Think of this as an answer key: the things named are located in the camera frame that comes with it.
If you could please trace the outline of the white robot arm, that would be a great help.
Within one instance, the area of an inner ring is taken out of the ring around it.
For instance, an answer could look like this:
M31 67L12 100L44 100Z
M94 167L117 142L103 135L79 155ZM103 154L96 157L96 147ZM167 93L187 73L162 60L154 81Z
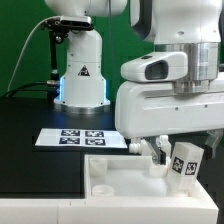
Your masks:
M67 71L54 104L72 113L108 105L101 75L101 36L94 16L130 11L130 26L153 52L121 67L115 127L141 153L150 148L164 163L161 135L207 131L216 148L224 130L224 72L219 46L224 0L45 0L56 27L68 36Z

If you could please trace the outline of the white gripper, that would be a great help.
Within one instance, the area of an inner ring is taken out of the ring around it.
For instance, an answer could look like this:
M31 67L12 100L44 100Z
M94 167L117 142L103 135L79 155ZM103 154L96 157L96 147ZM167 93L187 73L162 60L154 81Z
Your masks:
M125 82L117 93L115 127L127 139L149 137L156 165L166 164L166 153L153 136L209 130L203 148L213 159L224 136L224 78L201 94L176 94L172 82Z

